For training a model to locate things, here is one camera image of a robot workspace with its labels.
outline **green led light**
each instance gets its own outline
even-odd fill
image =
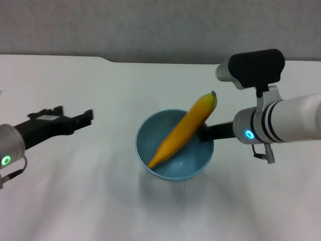
[[[11,160],[10,156],[3,157],[1,161],[1,165],[3,166],[7,165],[10,162],[10,160]]]

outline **table surface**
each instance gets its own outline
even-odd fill
[[[276,163],[268,165],[250,146],[218,140],[205,171],[181,183],[141,165],[135,135],[154,112],[189,109],[211,90],[218,106],[209,125],[256,105],[254,89],[218,81],[216,67],[0,55],[0,124],[59,105],[67,116],[94,110],[91,126],[26,151],[26,171],[0,191],[0,239],[320,240],[320,141],[273,144]],[[282,98],[320,92],[320,69],[287,61]]]

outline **bowl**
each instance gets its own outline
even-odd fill
[[[148,117],[136,135],[136,152],[143,166],[154,176],[166,181],[185,181],[199,174],[209,163],[214,141],[200,143],[195,134],[175,155],[152,170],[149,161],[166,136],[187,113],[180,109],[166,109]]]

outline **yellow banana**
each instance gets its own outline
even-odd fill
[[[196,131],[202,127],[216,105],[217,97],[214,91],[199,98],[160,144],[155,156],[147,166],[150,169],[155,167],[158,163],[166,161],[182,148],[194,136]]]

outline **gray wall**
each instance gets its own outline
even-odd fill
[[[218,63],[278,48],[321,60],[320,0],[1,0],[0,53]]]

